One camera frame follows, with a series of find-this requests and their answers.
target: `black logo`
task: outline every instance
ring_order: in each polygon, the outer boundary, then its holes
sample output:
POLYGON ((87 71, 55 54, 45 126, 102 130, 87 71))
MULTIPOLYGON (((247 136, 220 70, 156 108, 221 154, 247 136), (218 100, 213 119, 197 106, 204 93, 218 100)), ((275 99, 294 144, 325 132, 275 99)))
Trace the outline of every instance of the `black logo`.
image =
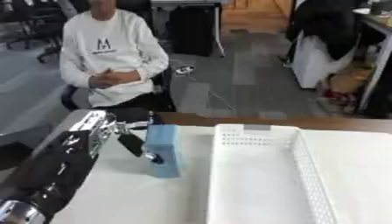
POLYGON ((98 38, 98 46, 97 46, 98 51, 110 50, 110 48, 111 46, 107 38, 105 38, 104 40, 98 38))
POLYGON ((98 38, 96 51, 93 54, 115 53, 116 49, 111 49, 112 46, 107 38, 98 38))

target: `table leg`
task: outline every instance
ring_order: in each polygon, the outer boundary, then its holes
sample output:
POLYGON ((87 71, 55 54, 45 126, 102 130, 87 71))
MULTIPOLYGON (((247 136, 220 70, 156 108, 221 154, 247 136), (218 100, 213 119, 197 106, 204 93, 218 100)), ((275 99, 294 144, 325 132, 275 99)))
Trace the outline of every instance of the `table leg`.
POLYGON ((376 69, 374 71, 372 80, 367 84, 365 93, 363 94, 362 99, 360 100, 360 110, 366 109, 370 95, 373 93, 373 90, 375 89, 378 80, 382 77, 382 73, 384 71, 385 66, 387 65, 387 62, 389 60, 389 55, 391 54, 391 52, 392 52, 392 35, 389 35, 384 40, 384 43, 382 43, 382 49, 377 57, 376 69))
POLYGON ((220 56, 225 57, 226 56, 225 49, 223 48, 222 43, 221 43, 221 5, 220 4, 215 5, 215 7, 214 7, 214 16, 215 16, 215 19, 214 19, 214 22, 215 22, 215 25, 214 25, 215 41, 219 47, 220 56))

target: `wooden cabinet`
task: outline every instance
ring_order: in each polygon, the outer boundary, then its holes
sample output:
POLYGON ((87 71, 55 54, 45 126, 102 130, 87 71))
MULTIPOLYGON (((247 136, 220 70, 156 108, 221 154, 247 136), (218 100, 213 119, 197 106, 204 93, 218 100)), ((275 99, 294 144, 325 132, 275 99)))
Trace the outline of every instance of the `wooden cabinet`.
POLYGON ((223 30, 276 33, 286 28, 291 0, 231 0, 225 5, 223 30))

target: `black jacket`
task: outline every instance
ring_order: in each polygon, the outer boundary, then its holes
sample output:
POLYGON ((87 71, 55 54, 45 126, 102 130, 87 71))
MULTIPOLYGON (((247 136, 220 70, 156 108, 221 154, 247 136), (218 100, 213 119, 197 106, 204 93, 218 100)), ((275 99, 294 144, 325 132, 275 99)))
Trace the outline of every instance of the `black jacket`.
POLYGON ((287 38, 294 40, 301 31, 317 36, 334 60, 344 57, 356 44, 358 29, 353 9, 358 0, 307 0, 294 12, 287 38))

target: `robotic arm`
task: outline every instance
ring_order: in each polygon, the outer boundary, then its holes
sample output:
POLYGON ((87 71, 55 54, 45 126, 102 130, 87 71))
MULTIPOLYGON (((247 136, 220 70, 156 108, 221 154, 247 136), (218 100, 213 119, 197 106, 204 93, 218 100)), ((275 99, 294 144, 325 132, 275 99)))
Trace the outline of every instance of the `robotic arm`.
POLYGON ((112 136, 119 137, 135 156, 156 165, 164 162, 158 154, 142 150, 143 141, 130 132, 153 124, 156 116, 151 112, 148 121, 134 123, 119 122, 115 115, 103 110, 74 113, 83 115, 72 120, 69 129, 44 142, 0 185, 7 192, 0 198, 1 224, 49 223, 73 198, 112 136))

